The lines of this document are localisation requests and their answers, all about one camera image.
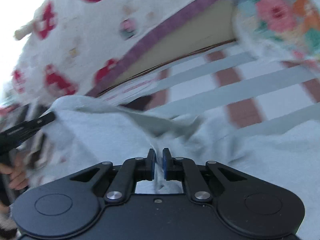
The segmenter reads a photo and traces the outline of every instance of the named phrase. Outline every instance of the striped fabric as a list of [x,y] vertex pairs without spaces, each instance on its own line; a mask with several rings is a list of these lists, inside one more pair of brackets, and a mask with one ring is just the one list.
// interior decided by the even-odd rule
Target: striped fabric
[[316,73],[291,62],[257,61],[236,42],[155,71],[160,72],[157,87],[128,99],[151,95],[147,107],[151,113],[212,113],[228,118],[238,128],[260,124],[257,133],[264,133],[264,126],[274,119],[277,122],[269,130],[290,129],[291,124],[286,121],[283,126],[281,120],[299,113],[299,122],[320,119]]

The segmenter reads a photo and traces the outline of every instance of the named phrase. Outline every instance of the human hand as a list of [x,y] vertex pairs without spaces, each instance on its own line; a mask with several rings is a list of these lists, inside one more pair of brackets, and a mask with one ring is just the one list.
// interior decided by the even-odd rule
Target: human hand
[[0,173],[10,175],[9,188],[15,190],[21,190],[28,186],[29,180],[26,178],[26,172],[23,165],[23,157],[17,155],[14,161],[14,167],[9,167],[0,163]]

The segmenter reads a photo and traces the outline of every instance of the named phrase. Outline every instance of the white blanket with red pattern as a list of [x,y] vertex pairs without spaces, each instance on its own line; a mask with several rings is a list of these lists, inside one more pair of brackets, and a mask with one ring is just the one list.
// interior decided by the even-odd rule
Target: white blanket with red pattern
[[[86,94],[111,72],[121,74],[209,4],[186,9],[193,1],[46,0],[29,23],[32,34],[13,71],[20,101],[38,98],[49,105],[64,95]],[[168,26],[152,32],[181,9]]]

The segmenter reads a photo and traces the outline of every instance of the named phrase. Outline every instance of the purple fabric trim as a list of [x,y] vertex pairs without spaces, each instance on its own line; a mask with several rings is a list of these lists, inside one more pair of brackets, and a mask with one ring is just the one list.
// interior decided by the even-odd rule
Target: purple fabric trim
[[119,75],[125,72],[133,63],[135,63],[144,53],[151,49],[162,38],[173,32],[175,29],[183,26],[188,20],[207,9],[216,1],[217,0],[195,0],[159,24],[140,41],[138,41],[137,44],[134,45],[121,60],[119,60],[117,65],[110,70],[109,74],[105,76],[86,95],[95,97],[99,93],[108,89],[109,85],[116,80]]

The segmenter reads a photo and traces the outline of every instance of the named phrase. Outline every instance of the fabric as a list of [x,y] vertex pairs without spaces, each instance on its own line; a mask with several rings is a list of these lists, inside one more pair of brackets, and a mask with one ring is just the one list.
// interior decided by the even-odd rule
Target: fabric
[[305,122],[284,135],[235,136],[235,128],[222,118],[205,115],[166,120],[112,107],[101,99],[79,96],[55,101],[50,111],[57,120],[43,130],[65,162],[48,165],[33,174],[31,183],[44,184],[102,161],[122,164],[128,158],[156,151],[156,179],[139,183],[137,193],[181,193],[181,184],[163,178],[162,149],[173,157],[187,157],[204,165],[216,160],[297,194],[306,208],[298,231],[302,240],[318,240],[320,203],[320,122]]
[[20,101],[49,105],[60,96],[84,95],[108,76],[114,80],[216,0],[194,1],[46,0],[13,71]]
[[266,61],[291,60],[320,70],[318,0],[238,0],[236,36]]
[[[156,74],[154,86],[114,97]],[[255,59],[234,42],[163,66],[100,98],[118,105],[148,96],[140,109],[168,118],[208,113],[246,131],[283,133],[310,118],[320,120],[318,76],[299,64]]]

